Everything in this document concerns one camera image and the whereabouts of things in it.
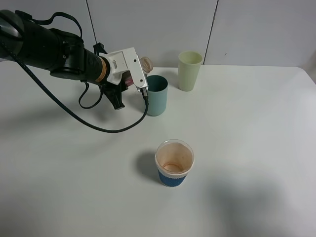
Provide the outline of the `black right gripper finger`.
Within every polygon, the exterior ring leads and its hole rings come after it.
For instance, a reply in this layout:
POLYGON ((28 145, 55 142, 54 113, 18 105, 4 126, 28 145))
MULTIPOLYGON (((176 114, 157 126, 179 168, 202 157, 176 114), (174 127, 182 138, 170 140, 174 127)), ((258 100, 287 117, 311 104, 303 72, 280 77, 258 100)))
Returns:
POLYGON ((115 110, 120 110, 125 107, 122 102, 122 91, 121 89, 106 89, 106 97, 112 104, 115 110))

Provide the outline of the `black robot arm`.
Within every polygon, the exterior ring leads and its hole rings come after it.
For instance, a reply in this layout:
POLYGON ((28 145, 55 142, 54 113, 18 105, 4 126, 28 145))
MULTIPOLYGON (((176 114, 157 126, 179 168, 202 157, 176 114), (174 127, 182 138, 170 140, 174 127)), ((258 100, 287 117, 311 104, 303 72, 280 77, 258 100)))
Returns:
POLYGON ((127 86, 107 81, 110 63, 105 58, 103 44, 95 44, 91 52, 85 48, 81 35, 46 28, 55 17, 79 24, 64 12, 55 12, 47 20, 36 20, 23 11, 1 10, 0 39, 24 64, 47 70, 53 77, 95 84, 114 109, 124 108, 121 94, 127 86))

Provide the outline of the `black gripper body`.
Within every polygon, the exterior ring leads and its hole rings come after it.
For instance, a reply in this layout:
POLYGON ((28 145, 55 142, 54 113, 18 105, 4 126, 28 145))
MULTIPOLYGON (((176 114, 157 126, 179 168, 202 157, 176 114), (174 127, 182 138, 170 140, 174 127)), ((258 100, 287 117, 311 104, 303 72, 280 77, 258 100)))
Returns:
POLYGON ((93 46, 94 53, 101 60, 102 71, 95 81, 101 85, 102 91, 106 94, 106 89, 126 90, 126 85, 122 75, 128 71, 128 66, 124 58, 123 51, 108 54, 102 43, 93 46))

